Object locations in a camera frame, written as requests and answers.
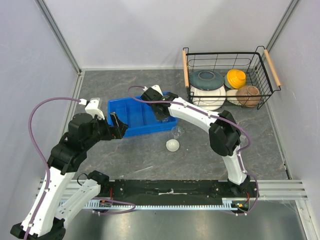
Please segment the small glass bottle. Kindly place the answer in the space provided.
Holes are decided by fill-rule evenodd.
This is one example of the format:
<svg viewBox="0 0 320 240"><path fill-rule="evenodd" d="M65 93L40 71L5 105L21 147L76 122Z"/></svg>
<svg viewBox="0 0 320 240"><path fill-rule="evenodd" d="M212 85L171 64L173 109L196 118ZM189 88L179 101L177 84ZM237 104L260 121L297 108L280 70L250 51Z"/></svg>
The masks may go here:
<svg viewBox="0 0 320 240"><path fill-rule="evenodd" d="M161 122L162 124L163 124L163 123L169 123L169 122L171 122L171 121L172 121L172 120L171 120L171 117L170 117L170 116L160 120L160 122Z"/></svg>

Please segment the blue plastic divided bin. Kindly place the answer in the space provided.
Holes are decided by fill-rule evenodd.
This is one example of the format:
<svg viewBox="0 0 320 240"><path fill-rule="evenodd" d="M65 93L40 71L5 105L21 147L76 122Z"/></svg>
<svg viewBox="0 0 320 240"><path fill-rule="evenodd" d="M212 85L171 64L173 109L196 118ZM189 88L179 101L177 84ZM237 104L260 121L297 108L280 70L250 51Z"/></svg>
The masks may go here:
<svg viewBox="0 0 320 240"><path fill-rule="evenodd" d="M107 110L109 114L115 112L128 125L125 138L170 131L178 122L177 118L170 116L171 122L161 123L149 105L131 97L109 100Z"/></svg>

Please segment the small glass beaker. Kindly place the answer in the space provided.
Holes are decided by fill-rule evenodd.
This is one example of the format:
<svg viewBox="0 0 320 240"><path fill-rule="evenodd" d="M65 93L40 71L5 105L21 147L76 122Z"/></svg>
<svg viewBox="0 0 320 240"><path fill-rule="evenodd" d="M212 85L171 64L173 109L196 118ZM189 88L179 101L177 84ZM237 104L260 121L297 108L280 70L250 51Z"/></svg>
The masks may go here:
<svg viewBox="0 0 320 240"><path fill-rule="evenodd" d="M184 132L185 132L184 129L180 126L175 126L171 129L171 133L172 133L173 138L175 140L177 140L179 137L181 137L182 134L184 134Z"/></svg>

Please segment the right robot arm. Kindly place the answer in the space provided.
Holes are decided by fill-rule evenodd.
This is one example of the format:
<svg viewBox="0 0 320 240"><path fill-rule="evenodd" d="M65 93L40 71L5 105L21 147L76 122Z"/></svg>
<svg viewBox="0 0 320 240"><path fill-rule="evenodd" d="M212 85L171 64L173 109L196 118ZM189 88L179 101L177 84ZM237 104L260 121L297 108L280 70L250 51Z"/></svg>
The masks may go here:
<svg viewBox="0 0 320 240"><path fill-rule="evenodd" d="M142 89L141 100L151 107L158 120L178 118L208 134L211 149L222 157L225 164L230 193L235 197L242 196L247 191L250 177L241 156L241 130L232 114L226 110L222 113L204 110L172 92L163 94L158 85Z"/></svg>

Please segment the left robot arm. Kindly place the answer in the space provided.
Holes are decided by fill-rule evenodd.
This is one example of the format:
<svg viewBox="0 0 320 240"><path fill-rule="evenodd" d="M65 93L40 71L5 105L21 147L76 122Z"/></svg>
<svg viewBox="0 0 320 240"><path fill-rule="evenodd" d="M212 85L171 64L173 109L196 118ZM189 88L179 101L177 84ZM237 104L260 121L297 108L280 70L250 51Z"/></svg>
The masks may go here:
<svg viewBox="0 0 320 240"><path fill-rule="evenodd" d="M96 114L78 113L72 118L68 131L46 161L45 180L29 214L21 223L12 226L11 235L21 240L61 240L69 223L85 204L109 193L109 177L95 170L76 193L58 206L69 182L87 158L88 150L100 141L124 137L129 126L114 112L110 117L112 124Z"/></svg>

